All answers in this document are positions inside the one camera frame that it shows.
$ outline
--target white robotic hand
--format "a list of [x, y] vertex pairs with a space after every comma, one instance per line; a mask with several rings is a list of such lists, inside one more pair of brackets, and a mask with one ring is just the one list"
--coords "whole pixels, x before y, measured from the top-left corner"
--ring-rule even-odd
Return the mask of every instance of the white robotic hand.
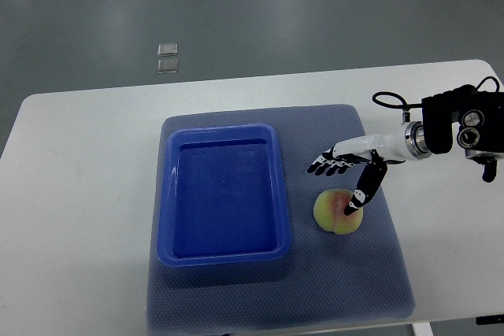
[[308, 167], [308, 173], [327, 176], [344, 173], [356, 164], [366, 164], [354, 196], [345, 208], [350, 215], [372, 200], [385, 174], [387, 164], [418, 160], [431, 154], [424, 145], [421, 122], [405, 122], [387, 135], [364, 135], [336, 143]]
[[332, 176], [336, 172], [339, 174], [345, 173], [349, 167], [353, 167], [356, 164], [367, 163], [369, 159], [354, 155], [352, 153], [347, 153], [344, 155], [335, 155], [335, 147], [331, 147], [329, 150], [323, 152], [318, 156], [315, 161], [308, 167], [308, 173], [315, 173], [315, 175], [322, 175], [324, 172], [327, 176]]

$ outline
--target silver metal joint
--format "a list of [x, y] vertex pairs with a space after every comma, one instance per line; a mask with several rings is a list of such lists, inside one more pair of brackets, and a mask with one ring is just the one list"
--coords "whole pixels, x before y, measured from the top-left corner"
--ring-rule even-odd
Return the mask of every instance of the silver metal joint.
[[480, 132], [474, 127], [465, 127], [457, 134], [457, 143], [462, 149], [470, 149], [480, 141]]
[[406, 126], [404, 139], [406, 148], [413, 157], [425, 159], [432, 155], [425, 144], [424, 126], [420, 121], [410, 122], [408, 126]]
[[464, 127], [478, 126], [482, 125], [484, 122], [483, 113], [479, 110], [469, 110], [462, 117], [462, 125]]

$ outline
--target black fingertip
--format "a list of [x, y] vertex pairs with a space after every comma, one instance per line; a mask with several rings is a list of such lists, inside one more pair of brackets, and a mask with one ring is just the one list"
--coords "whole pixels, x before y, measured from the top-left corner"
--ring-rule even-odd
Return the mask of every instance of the black fingertip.
[[321, 165], [316, 171], [315, 171], [315, 175], [316, 176], [320, 176], [324, 173], [325, 169], [327, 168], [326, 165]]
[[335, 174], [336, 170], [338, 169], [338, 166], [335, 167], [330, 167], [327, 172], [325, 172], [326, 176], [332, 176]]
[[317, 161], [315, 163], [312, 163], [308, 169], [306, 170], [308, 173], [313, 173], [315, 170], [321, 165], [321, 162]]

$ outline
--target white table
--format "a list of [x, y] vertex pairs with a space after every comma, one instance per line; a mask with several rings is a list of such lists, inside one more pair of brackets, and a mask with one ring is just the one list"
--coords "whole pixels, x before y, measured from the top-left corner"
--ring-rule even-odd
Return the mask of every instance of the white table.
[[[487, 75], [483, 61], [457, 61], [30, 96], [0, 160], [0, 334], [146, 333], [166, 118], [346, 103], [367, 133], [382, 133], [401, 113], [374, 105], [378, 90], [418, 102]], [[389, 168], [383, 189], [417, 307], [381, 323], [504, 313], [504, 172], [492, 184], [481, 173], [456, 144]]]

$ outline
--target peach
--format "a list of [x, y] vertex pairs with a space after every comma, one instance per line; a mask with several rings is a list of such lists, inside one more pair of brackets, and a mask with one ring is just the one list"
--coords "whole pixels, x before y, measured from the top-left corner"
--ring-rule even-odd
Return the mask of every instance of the peach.
[[353, 193], [346, 189], [328, 189], [319, 194], [313, 206], [313, 218], [322, 230], [344, 235], [359, 228], [363, 208], [349, 216], [343, 213], [352, 196]]

